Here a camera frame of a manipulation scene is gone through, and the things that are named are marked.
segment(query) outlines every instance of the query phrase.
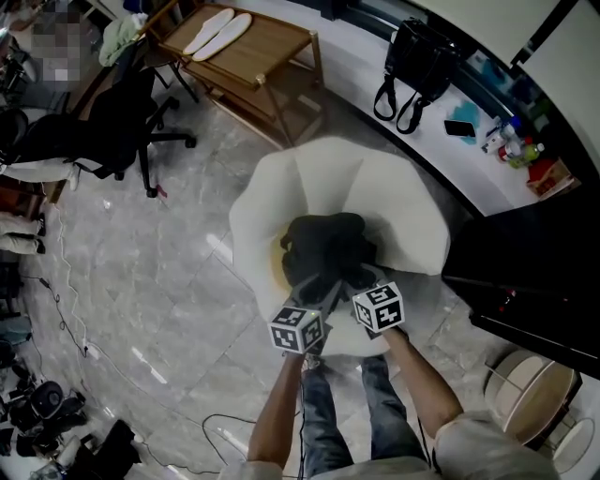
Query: bag strap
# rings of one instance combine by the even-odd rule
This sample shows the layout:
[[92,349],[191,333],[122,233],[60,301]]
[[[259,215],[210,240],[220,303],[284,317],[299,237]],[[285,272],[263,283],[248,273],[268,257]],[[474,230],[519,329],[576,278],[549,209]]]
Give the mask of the bag strap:
[[412,94],[412,97],[409,98],[409,101],[407,101],[404,105],[402,105],[402,108],[400,109],[400,113],[397,116],[396,119],[396,130],[400,133],[404,133],[404,134],[410,134],[413,133],[416,128],[419,126],[419,122],[421,121],[421,115],[423,114],[423,109],[429,105],[429,103],[431,103],[429,100],[423,98],[423,97],[419,97],[415,102],[414,102],[414,108],[412,110],[412,118],[411,118],[411,122],[409,123],[407,128],[404,129],[400,129],[398,127],[398,123],[400,121],[400,118],[402,118],[402,115],[406,112],[406,110],[409,108],[409,106],[411,105],[411,103],[413,103],[413,99],[414,96],[416,96],[416,92],[414,92]]
[[[391,115],[382,115],[377,112],[377,103],[383,94],[387,94],[387,103],[389,103],[392,108]],[[396,90],[394,90],[394,77],[390,74],[385,74],[383,76],[383,85],[379,87],[377,91],[377,95],[375,96],[375,103],[373,104],[373,113],[380,120],[393,120],[398,111],[398,106],[396,105]]]

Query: shoe insole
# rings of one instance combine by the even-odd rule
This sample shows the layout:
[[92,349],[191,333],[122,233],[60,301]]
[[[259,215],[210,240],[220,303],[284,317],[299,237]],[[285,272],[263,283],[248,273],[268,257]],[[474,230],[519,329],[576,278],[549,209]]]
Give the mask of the shoe insole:
[[209,18],[202,24],[202,28],[200,32],[198,32],[198,35],[191,40],[189,45],[186,46],[184,49],[184,54],[192,55],[201,49],[210,41],[212,37],[214,37],[225,25],[227,25],[227,23],[232,20],[233,15],[235,15],[233,8],[225,8],[214,17]]
[[252,23],[252,16],[249,13],[242,13],[231,20],[225,27],[218,32],[217,36],[210,40],[206,45],[194,53],[192,59],[201,62],[220,52],[230,43],[240,38],[248,30]]

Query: jeans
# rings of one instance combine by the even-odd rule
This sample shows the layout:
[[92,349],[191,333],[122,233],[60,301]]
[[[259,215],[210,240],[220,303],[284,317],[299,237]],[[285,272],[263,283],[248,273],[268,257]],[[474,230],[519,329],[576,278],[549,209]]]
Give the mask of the jeans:
[[[396,395],[382,356],[365,358],[361,365],[371,421],[371,459],[417,457],[425,460],[421,443],[406,421],[406,408]],[[339,433],[336,408],[323,368],[303,375],[305,472],[319,473],[353,465]]]

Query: marble floor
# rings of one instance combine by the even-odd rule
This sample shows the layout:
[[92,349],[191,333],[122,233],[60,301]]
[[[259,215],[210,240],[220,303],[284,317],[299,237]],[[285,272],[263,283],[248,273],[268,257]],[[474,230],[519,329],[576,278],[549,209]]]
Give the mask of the marble floor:
[[[23,347],[32,369],[86,395],[89,428],[101,435],[115,417],[123,418],[161,463],[180,466],[161,467],[141,446],[144,464],[127,476],[136,480],[214,477],[182,468],[218,472],[223,466],[203,435],[203,419],[213,413],[256,419],[282,362],[252,292],[233,269],[228,225],[230,207],[255,165],[274,148],[207,100],[195,105],[175,84],[169,92],[182,106],[168,112],[166,125],[193,131],[198,146],[157,145],[152,172],[168,197],[147,199],[137,167],[123,182],[83,173],[76,192],[65,191],[57,209],[47,208],[47,253],[22,260],[24,275],[47,278],[60,295],[74,337],[82,342],[85,335],[94,346],[81,358],[59,328],[50,293],[26,280],[24,299],[41,353],[40,358],[31,342]],[[164,95],[157,90],[158,97]],[[328,134],[399,153],[334,100],[331,110]],[[418,170],[455,231],[467,214]],[[467,307],[439,277],[399,275],[403,295],[410,298],[407,328],[413,342],[465,408],[483,408],[483,362],[502,343],[471,326]],[[331,358],[328,366],[339,427],[354,459],[366,459],[368,411],[358,362]],[[398,369],[391,374],[414,425]],[[225,461],[242,457],[251,425],[213,417],[206,428]],[[296,435],[287,474],[297,474],[298,458]]]

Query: white chair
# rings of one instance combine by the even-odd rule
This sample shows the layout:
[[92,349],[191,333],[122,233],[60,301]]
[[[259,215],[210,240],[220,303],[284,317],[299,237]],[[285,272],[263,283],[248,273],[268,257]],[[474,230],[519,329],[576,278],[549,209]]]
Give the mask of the white chair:
[[[233,266],[269,321],[289,296],[274,277],[272,244],[303,215],[352,212],[367,224],[377,264],[438,275],[448,249],[442,214],[411,162],[340,138],[324,138],[264,157],[230,212]],[[322,352],[371,356],[387,351],[338,305]]]

